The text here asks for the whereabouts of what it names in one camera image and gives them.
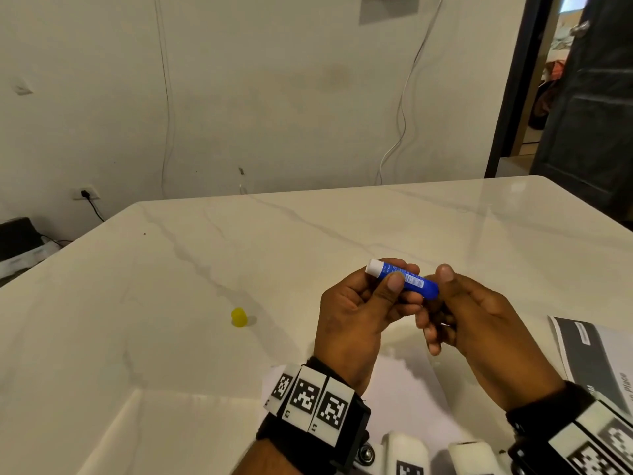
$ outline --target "yellow cap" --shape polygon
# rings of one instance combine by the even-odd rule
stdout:
[[[248,317],[246,316],[246,312],[240,306],[231,311],[231,318],[233,319],[233,325],[238,328],[246,327],[246,325],[248,324]]]

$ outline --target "hand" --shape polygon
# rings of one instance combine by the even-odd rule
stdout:
[[[441,343],[455,346],[505,411],[565,388],[507,298],[449,265],[428,278],[438,283],[440,296],[416,315],[416,325],[424,328],[432,355],[439,355]]]
[[[383,258],[418,275],[420,267],[398,258]],[[422,295],[404,292],[405,278],[391,273],[380,282],[365,267],[329,288],[321,297],[315,357],[362,395],[372,376],[382,331],[407,315],[422,311]]]

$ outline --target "fingernail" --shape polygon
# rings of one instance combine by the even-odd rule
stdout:
[[[451,265],[442,265],[441,267],[439,267],[440,281],[444,283],[452,282],[454,278],[455,278],[455,272],[451,268]]]
[[[387,280],[387,288],[394,293],[399,293],[405,286],[405,277],[399,271],[393,273]]]

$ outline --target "screw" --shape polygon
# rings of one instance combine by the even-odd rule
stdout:
[[[358,463],[360,463],[363,467],[368,467],[374,463],[375,458],[376,453],[369,443],[364,444],[358,449]]]

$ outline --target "door frame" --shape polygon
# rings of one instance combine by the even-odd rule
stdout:
[[[538,86],[534,83],[540,80],[540,77],[535,79],[534,72],[538,68],[542,41],[549,38],[549,32],[553,37],[558,22],[559,7],[552,13],[556,2],[560,4],[562,0],[526,0],[484,178],[494,178],[499,159],[511,155],[528,101],[532,109]],[[552,23],[551,15],[555,15],[556,23]]]

